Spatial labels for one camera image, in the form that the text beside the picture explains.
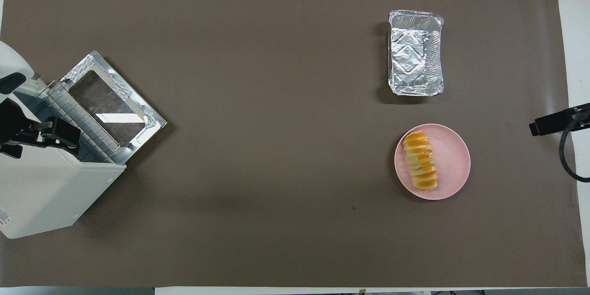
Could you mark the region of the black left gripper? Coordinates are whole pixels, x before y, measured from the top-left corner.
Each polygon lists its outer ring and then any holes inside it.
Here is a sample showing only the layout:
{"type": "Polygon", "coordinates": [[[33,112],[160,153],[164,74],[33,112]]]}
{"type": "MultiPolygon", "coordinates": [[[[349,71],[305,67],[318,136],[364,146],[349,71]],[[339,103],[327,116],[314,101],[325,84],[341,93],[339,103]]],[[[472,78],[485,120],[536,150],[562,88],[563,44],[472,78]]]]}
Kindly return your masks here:
{"type": "MultiPolygon", "coordinates": [[[[40,146],[39,131],[34,129],[38,123],[25,116],[19,104],[4,100],[0,105],[0,153],[20,159],[23,147],[19,144],[40,146]]],[[[47,117],[42,124],[41,137],[46,146],[79,153],[82,131],[78,127],[60,117],[47,117]]]]}

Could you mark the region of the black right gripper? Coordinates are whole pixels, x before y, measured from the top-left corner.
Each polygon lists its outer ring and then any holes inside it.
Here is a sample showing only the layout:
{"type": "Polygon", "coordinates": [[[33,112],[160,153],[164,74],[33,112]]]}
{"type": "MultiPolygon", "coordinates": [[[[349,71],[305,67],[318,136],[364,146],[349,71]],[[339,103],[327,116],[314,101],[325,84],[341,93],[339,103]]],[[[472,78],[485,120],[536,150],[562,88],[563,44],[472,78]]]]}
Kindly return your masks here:
{"type": "Polygon", "coordinates": [[[590,104],[584,103],[547,116],[539,117],[529,124],[531,135],[544,136],[562,132],[572,122],[571,130],[584,130],[590,126],[590,104]]]}

